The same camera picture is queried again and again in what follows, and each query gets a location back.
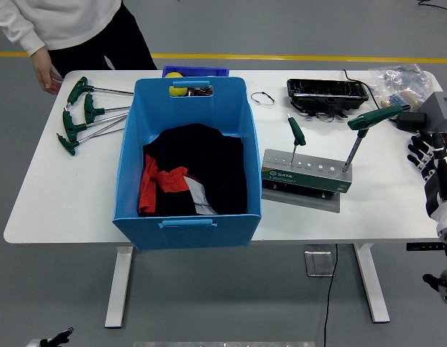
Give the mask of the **robot right hand white shell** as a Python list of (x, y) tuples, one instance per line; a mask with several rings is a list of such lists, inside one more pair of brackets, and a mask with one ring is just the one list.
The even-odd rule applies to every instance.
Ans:
[(447, 134), (420, 130), (411, 137), (407, 159), (425, 182), (426, 211), (439, 236), (447, 234)]

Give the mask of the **robot left hand black fingers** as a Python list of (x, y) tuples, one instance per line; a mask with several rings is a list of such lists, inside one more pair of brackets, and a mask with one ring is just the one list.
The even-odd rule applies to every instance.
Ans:
[(53, 338), (33, 339), (26, 346), (27, 347), (58, 347), (69, 342), (69, 337), (73, 334), (74, 328), (69, 327), (60, 332)]

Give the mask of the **person's right hand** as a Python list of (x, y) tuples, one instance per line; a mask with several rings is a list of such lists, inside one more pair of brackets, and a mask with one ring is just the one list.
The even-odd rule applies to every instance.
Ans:
[(64, 78), (54, 71), (46, 47), (39, 48), (30, 58), (41, 89), (51, 95), (57, 95)]

